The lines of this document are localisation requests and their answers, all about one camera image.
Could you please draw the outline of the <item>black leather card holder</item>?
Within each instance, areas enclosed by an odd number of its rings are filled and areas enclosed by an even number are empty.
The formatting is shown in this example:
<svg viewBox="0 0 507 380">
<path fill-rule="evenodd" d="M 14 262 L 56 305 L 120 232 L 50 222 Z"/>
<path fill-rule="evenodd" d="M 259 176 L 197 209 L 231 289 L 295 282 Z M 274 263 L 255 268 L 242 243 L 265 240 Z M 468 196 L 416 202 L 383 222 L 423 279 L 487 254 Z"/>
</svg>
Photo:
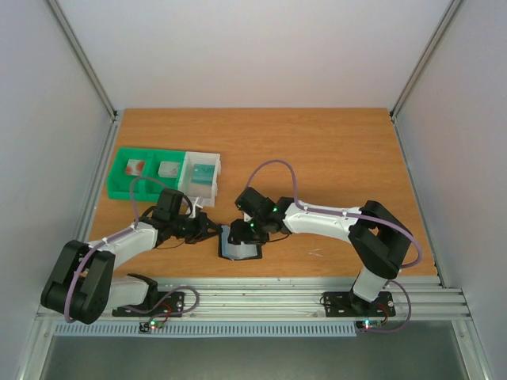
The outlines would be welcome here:
<svg viewBox="0 0 507 380">
<path fill-rule="evenodd" d="M 231 229 L 227 225 L 221 225 L 222 233 L 219 238 L 218 256 L 225 260 L 257 260 L 262 258 L 260 245 L 233 245 L 228 241 Z"/>
</svg>

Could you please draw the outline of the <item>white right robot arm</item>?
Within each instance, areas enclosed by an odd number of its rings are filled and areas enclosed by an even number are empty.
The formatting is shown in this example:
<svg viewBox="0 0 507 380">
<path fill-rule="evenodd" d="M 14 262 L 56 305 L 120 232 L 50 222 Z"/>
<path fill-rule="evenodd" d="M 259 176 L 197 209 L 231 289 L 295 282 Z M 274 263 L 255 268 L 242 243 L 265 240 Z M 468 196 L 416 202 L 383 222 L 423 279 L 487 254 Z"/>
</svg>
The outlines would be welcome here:
<svg viewBox="0 0 507 380">
<path fill-rule="evenodd" d="M 243 217 L 231 223 L 227 242 L 232 245 L 264 245 L 272 234 L 315 234 L 351 244 L 363 267 L 345 304 L 357 316 L 376 307 L 383 286 L 397 278 L 410 246 L 410 232 L 376 201 L 363 207 L 319 208 L 291 197 L 274 202 L 248 187 L 235 205 Z"/>
</svg>

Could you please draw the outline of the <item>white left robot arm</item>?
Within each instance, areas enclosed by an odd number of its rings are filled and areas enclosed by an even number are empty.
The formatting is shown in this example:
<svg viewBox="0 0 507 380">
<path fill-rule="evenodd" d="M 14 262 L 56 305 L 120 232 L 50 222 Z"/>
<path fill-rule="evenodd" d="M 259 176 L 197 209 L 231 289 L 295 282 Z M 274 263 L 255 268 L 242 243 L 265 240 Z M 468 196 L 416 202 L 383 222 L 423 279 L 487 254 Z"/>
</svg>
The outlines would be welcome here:
<svg viewBox="0 0 507 380">
<path fill-rule="evenodd" d="M 194 207 L 183 192 L 165 188 L 157 203 L 127 228 L 101 240 L 66 243 L 42 290 L 40 304 L 62 314 L 69 323 L 87 325 L 106 310 L 117 308 L 150 315 L 162 301 L 157 282 L 136 274 L 115 279 L 114 271 L 171 238 L 193 245 L 221 233 L 221 226 Z"/>
</svg>

